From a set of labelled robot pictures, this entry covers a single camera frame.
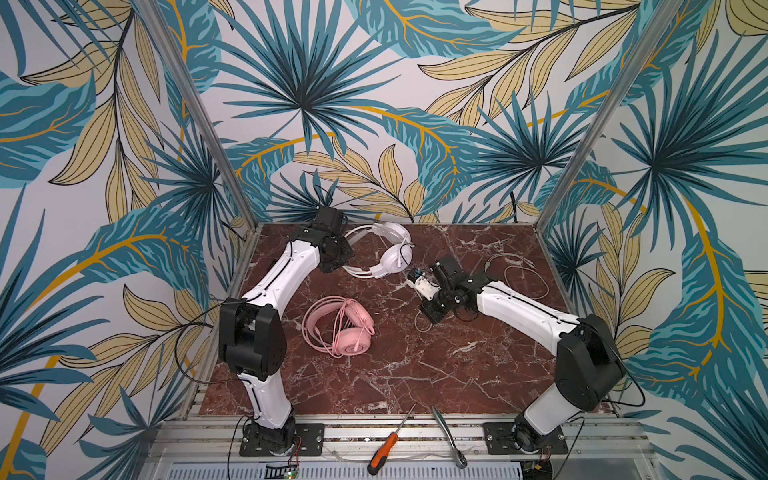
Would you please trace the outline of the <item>white headphones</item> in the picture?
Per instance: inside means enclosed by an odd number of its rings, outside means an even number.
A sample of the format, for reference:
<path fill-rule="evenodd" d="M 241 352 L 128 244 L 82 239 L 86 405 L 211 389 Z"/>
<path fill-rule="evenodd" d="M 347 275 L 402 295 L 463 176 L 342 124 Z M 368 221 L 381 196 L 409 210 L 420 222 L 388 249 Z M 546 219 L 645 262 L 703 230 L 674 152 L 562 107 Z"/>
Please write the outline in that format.
<path fill-rule="evenodd" d="M 352 277 L 364 280 L 380 279 L 402 273 L 411 264 L 415 244 L 409 230 L 403 225 L 394 222 L 364 224 L 348 230 L 344 238 L 352 246 L 367 234 L 374 234 L 379 239 L 388 241 L 389 246 L 378 262 L 370 267 L 344 266 L 344 270 Z"/>

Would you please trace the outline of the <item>pink cat-ear headphones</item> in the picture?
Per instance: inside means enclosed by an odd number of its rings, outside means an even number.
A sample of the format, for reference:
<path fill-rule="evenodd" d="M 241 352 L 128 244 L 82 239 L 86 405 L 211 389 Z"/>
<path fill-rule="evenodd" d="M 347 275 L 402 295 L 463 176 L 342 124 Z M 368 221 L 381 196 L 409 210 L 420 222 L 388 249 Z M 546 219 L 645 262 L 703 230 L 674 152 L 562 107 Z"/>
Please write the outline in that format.
<path fill-rule="evenodd" d="M 326 341 L 319 322 L 333 317 L 332 339 Z M 353 298 L 327 296 L 319 299 L 305 312 L 301 333 L 313 350 L 331 358 L 353 357 L 366 353 L 375 334 L 374 320 L 364 306 Z"/>

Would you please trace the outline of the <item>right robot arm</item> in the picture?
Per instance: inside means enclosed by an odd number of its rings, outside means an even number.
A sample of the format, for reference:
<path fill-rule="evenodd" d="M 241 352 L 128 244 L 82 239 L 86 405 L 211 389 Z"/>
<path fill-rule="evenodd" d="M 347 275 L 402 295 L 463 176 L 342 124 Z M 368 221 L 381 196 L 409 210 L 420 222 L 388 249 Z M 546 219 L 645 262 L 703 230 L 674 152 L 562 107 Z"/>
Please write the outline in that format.
<path fill-rule="evenodd" d="M 600 317 L 548 307 L 485 272 L 467 273 L 450 255 L 433 263 L 430 274 L 414 268 L 407 283 L 421 297 L 420 310 L 431 323 L 464 308 L 513 327 L 555 358 L 552 385 L 514 421 L 516 450 L 541 451 L 547 437 L 578 414 L 594 410 L 627 375 L 613 334 Z"/>

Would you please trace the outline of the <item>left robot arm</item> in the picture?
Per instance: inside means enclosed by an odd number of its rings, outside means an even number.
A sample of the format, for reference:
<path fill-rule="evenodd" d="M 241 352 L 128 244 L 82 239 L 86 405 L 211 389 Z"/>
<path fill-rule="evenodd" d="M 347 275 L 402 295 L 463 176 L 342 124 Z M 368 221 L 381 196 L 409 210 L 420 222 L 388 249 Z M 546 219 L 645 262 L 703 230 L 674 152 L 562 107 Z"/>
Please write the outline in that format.
<path fill-rule="evenodd" d="M 343 223 L 340 210 L 318 208 L 315 218 L 290 236 L 282 255 L 255 287 L 220 305 L 219 359 L 243 384 L 253 410 L 245 445 L 267 455 L 291 451 L 296 435 L 294 409 L 280 373 L 287 354 L 282 315 L 314 270 L 329 273 L 353 257 Z"/>

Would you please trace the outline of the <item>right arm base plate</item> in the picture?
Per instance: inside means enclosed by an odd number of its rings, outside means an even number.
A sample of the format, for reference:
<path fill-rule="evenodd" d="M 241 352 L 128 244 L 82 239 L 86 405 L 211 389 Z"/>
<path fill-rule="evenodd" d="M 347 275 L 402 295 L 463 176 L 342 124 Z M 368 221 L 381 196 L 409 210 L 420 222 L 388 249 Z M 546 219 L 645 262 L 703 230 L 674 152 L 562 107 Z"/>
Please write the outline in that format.
<path fill-rule="evenodd" d="M 559 455 L 568 452 L 560 427 L 547 435 L 518 422 L 487 422 L 482 424 L 483 439 L 490 455 Z"/>

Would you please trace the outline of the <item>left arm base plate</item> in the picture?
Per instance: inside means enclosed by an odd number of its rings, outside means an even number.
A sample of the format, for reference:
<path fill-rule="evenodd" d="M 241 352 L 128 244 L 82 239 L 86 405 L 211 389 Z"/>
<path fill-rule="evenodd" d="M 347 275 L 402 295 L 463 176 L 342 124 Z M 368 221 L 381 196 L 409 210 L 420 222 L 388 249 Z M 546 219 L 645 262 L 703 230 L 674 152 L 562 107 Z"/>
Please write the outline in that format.
<path fill-rule="evenodd" d="M 241 457 L 279 457 L 298 454 L 299 458 L 319 457 L 324 445 L 325 425 L 296 424 L 290 420 L 284 427 L 270 429 L 249 423 L 243 428 Z"/>

